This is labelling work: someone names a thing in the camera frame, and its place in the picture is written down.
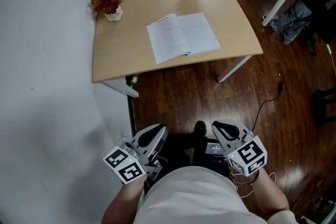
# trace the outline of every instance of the person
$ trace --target person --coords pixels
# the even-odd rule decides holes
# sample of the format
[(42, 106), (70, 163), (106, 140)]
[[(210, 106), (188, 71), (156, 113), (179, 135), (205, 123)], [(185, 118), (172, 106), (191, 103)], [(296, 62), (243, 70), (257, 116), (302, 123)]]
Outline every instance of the person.
[(142, 176), (123, 185), (101, 223), (296, 223), (285, 195), (263, 168), (251, 184), (260, 217), (247, 210), (229, 178), (205, 167), (186, 166), (166, 174), (150, 188), (138, 210), (145, 181)]
[(268, 26), (272, 30), (286, 26), (286, 29), (282, 29), (280, 33), (283, 43), (288, 45), (298, 36), (312, 13), (318, 13), (319, 9), (329, 1), (331, 0), (297, 0), (293, 7), (278, 19), (271, 20)]

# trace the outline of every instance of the white shirt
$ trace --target white shirt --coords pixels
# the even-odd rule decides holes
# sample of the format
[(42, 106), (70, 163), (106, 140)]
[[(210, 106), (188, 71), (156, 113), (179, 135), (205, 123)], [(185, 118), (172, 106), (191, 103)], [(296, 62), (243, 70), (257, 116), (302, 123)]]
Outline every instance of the white shirt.
[(188, 166), (159, 180), (148, 192), (135, 224), (292, 224), (294, 214), (282, 211), (267, 222), (250, 213), (226, 177)]

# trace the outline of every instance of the table leg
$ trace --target table leg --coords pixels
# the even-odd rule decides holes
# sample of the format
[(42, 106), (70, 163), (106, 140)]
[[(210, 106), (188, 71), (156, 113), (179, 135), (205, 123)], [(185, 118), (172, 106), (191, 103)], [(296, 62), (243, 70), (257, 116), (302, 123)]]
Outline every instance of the table leg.
[(283, 5), (286, 0), (278, 0), (278, 2), (274, 5), (271, 9), (269, 14), (267, 15), (266, 19), (263, 21), (262, 25), (266, 26), (270, 20), (273, 19), (274, 15), (278, 12), (279, 8)]
[(245, 64), (247, 60), (250, 59), (251, 57), (252, 55), (237, 57), (234, 60), (234, 62), (229, 67), (227, 67), (222, 74), (219, 75), (219, 77), (217, 78), (218, 82), (223, 82), (228, 77), (230, 77), (239, 67)]
[(126, 83), (122, 83), (121, 81), (107, 80), (107, 81), (103, 81), (103, 83), (106, 84), (107, 86), (110, 86), (116, 89), (117, 91), (120, 91), (124, 94), (129, 95), (130, 97), (133, 97), (133, 98), (139, 97), (139, 93), (137, 91), (129, 87)]

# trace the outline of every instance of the shoe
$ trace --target shoe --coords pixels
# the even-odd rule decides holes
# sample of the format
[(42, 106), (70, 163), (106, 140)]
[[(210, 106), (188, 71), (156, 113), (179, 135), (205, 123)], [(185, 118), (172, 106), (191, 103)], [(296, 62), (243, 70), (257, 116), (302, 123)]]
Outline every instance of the shoe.
[(204, 137), (206, 135), (206, 125), (204, 121), (196, 122), (195, 129), (194, 129), (194, 135), (198, 137)]
[(273, 29), (269, 23), (267, 24), (267, 26), (268, 26), (269, 29), (271, 29), (272, 31), (275, 31), (275, 29)]
[(287, 45), (289, 45), (290, 43), (286, 43), (285, 42), (285, 30), (281, 30), (280, 31), (280, 36), (281, 36), (281, 38), (282, 38), (282, 42), (287, 46)]

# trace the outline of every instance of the jeans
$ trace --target jeans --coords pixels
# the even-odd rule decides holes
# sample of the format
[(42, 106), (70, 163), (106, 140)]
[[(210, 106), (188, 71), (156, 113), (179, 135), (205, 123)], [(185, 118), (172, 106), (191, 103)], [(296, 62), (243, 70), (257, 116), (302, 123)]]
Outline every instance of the jeans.
[(283, 33), (283, 42), (290, 44), (301, 32), (311, 16), (311, 11), (302, 0), (297, 0), (280, 18), (271, 20), (268, 25), (272, 30), (287, 26)]

